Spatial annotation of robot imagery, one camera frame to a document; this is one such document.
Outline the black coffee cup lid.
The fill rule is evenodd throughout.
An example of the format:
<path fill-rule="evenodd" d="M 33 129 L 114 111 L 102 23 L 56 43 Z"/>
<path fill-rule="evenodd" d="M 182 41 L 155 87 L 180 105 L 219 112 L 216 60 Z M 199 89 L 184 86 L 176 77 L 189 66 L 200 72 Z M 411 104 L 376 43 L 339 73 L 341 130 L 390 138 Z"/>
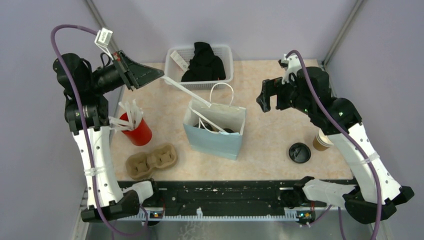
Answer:
<path fill-rule="evenodd" d="M 230 128 L 224 128 L 223 129 L 226 133 L 229 133 L 229 134 L 232 134 L 232 133 L 235 133 L 232 129 L 230 129 Z"/>

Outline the single white paper straw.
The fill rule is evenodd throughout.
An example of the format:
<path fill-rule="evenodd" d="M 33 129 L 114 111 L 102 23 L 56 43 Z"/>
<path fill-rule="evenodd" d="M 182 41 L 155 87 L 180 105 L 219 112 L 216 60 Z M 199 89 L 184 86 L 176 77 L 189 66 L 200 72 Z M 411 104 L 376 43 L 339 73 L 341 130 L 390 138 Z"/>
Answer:
<path fill-rule="evenodd" d="M 188 95 L 190 95 L 191 97 L 195 98 L 196 100 L 200 101 L 201 103 L 205 104 L 208 108 L 211 107 L 211 103 L 205 99 L 203 99 L 202 97 L 198 96 L 197 94 L 195 94 L 194 92 L 192 92 L 191 90 L 185 88 L 183 85 L 181 85 L 180 83 L 176 82 L 175 80 L 173 80 L 172 78 L 168 77 L 168 76 L 162 76 L 162 79 L 164 79 L 165 82 L 175 86 L 176 88 L 178 88 L 179 90 L 187 93 Z"/>

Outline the light blue paper bag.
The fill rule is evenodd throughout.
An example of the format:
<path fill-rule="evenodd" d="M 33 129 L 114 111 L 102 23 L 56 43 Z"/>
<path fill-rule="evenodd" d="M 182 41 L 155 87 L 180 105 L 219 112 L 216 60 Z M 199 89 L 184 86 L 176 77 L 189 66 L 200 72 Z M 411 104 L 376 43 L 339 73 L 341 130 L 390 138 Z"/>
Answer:
<path fill-rule="evenodd" d="M 247 119 L 247 109 L 233 105 L 234 89 L 231 87 L 229 103 L 212 102 L 213 91 L 216 86 L 228 83 L 218 82 L 209 92 L 211 107 L 192 98 L 188 103 L 183 118 L 183 127 L 191 148 L 195 151 L 215 155 L 218 157 L 236 160 L 242 146 L 243 134 Z M 197 128 L 198 123 L 209 123 L 214 131 Z M 227 133 L 224 128 L 234 131 Z"/>

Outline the stack of paper cups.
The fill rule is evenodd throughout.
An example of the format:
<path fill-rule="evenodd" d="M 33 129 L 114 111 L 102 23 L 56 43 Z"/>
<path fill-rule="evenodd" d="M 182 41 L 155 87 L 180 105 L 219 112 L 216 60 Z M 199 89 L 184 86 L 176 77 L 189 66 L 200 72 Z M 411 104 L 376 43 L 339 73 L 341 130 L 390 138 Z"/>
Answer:
<path fill-rule="evenodd" d="M 312 145 L 317 151 L 321 152 L 334 146 L 333 142 L 321 129 L 318 130 L 315 138 L 313 139 Z"/>

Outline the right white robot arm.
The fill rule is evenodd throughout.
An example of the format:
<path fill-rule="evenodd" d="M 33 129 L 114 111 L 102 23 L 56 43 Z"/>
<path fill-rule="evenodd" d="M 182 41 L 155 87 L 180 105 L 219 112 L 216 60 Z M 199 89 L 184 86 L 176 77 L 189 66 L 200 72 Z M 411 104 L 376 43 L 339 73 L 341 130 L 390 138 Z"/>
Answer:
<path fill-rule="evenodd" d="M 307 206 L 311 201 L 345 208 L 362 224 L 386 220 L 397 205 L 407 203 L 414 191 L 400 185 L 389 174 L 366 135 L 362 118 L 353 103 L 332 96 L 329 75 L 319 67 L 307 67 L 282 77 L 265 79 L 256 101 L 263 112 L 271 109 L 270 98 L 276 96 L 276 108 L 294 108 L 306 114 L 340 151 L 356 184 L 327 182 L 306 176 L 293 190 L 282 196 L 288 208 Z"/>

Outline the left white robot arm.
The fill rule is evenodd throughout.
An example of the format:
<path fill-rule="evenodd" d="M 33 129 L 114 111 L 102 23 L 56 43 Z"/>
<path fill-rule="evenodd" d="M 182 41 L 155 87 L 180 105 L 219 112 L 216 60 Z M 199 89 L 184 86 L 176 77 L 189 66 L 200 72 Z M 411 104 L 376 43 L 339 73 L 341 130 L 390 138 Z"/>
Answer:
<path fill-rule="evenodd" d="M 65 96 L 64 117 L 76 142 L 84 167 L 87 204 L 81 212 L 86 223 L 112 221 L 140 212 L 144 202 L 154 207 L 160 193 L 150 181 L 122 189 L 110 152 L 109 103 L 105 94 L 126 86 L 136 90 L 164 76 L 161 69 L 137 63 L 117 51 L 106 66 L 92 69 L 75 53 L 65 53 L 53 63 Z"/>

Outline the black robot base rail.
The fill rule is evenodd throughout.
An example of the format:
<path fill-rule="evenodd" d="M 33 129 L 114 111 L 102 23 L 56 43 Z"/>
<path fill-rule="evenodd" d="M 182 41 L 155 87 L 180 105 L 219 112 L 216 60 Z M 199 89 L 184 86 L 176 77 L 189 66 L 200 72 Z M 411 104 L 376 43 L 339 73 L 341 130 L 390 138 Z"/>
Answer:
<path fill-rule="evenodd" d="M 201 209 L 206 217 L 283 216 L 296 180 L 153 180 L 153 196 L 142 204 L 165 208 L 165 216 L 193 216 Z"/>

